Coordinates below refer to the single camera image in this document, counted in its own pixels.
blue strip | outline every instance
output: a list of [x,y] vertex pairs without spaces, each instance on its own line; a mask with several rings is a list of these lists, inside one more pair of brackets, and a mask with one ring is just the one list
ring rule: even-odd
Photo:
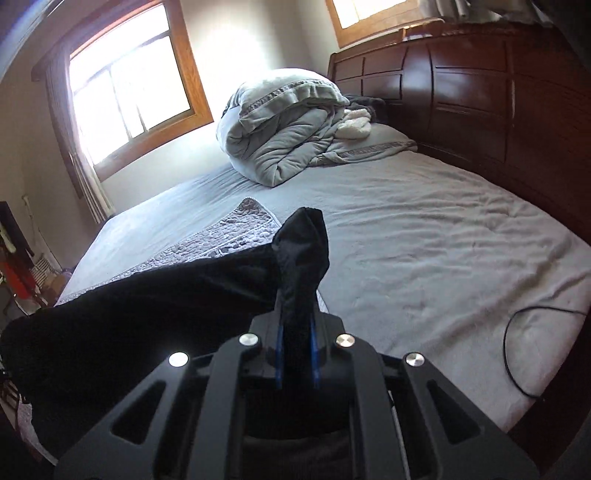
[[277,330],[277,344],[275,346],[275,385],[278,390],[283,387],[283,325]]
[[318,368],[318,344],[316,342],[316,323],[314,322],[314,314],[310,320],[310,352],[311,352],[311,363],[312,363],[312,381],[314,388],[320,388],[320,370]]

wrinkled sheet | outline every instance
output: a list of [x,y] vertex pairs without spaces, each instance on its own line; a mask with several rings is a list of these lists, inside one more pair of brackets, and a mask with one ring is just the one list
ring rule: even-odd
[[[588,244],[506,190],[411,151],[308,168],[273,189],[230,165],[178,185],[111,219],[62,295],[134,267],[247,196],[280,221],[300,206],[321,209],[330,268],[319,292],[331,313],[382,353],[423,352],[505,431],[532,403],[503,366],[511,313],[591,304]],[[582,323],[547,310],[515,320],[508,360],[526,390],[542,392]]]

electrical cord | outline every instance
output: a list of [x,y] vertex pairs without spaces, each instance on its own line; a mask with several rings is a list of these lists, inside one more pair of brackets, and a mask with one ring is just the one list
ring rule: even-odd
[[532,400],[539,400],[541,398],[541,396],[527,393],[523,388],[521,388],[521,386],[517,383],[517,380],[515,380],[515,377],[513,377],[513,374],[511,373],[511,369],[509,369],[509,363],[507,363],[507,333],[509,333],[509,327],[511,325],[511,322],[513,321],[513,319],[517,315],[519,315],[520,313],[523,313],[523,312],[528,312],[530,310],[536,310],[536,309],[554,310],[556,312],[574,313],[574,314],[578,314],[578,315],[587,316],[587,314],[585,312],[581,312],[580,310],[563,309],[560,307],[551,307],[548,305],[531,305],[529,307],[525,307],[523,309],[517,310],[516,312],[513,313],[513,315],[511,315],[511,318],[509,318],[509,321],[507,322],[507,326],[505,327],[505,334],[503,335],[503,362],[505,363],[505,370],[507,372],[507,375],[509,375],[509,379],[515,385],[515,388],[517,390],[519,390],[522,394],[524,394],[526,397],[531,398]]

white wall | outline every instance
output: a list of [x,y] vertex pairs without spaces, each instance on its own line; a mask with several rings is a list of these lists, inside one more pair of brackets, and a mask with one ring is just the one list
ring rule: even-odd
[[[299,11],[288,0],[181,0],[203,89],[217,122],[249,76],[283,67],[309,69]],[[228,161],[206,125],[148,153],[103,182],[118,211]]]
[[[43,82],[31,68],[70,27],[105,0],[66,0],[32,34],[0,83],[0,199],[8,199],[29,240],[20,197],[28,193],[39,227],[63,266],[78,262],[96,235],[63,165]],[[290,0],[181,0],[187,30],[215,120],[250,74],[312,68],[300,11]],[[227,161],[208,125],[150,152],[103,183],[121,211]]]
[[330,55],[339,51],[335,28],[325,0],[298,0],[304,42],[311,57],[311,69],[326,75]]

bolt head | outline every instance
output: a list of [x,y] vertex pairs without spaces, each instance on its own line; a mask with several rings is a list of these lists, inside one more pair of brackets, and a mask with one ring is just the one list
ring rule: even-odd
[[244,335],[240,335],[238,341],[244,346],[253,346],[258,343],[258,337],[254,333],[245,333]]
[[341,335],[336,338],[336,343],[343,348],[348,348],[355,343],[355,337],[348,333],[341,333]]
[[418,352],[409,353],[406,357],[406,363],[408,363],[411,367],[420,367],[423,363],[425,363],[425,357],[423,357]]
[[182,367],[189,361],[189,356],[184,352],[176,352],[168,357],[168,363],[173,367]]

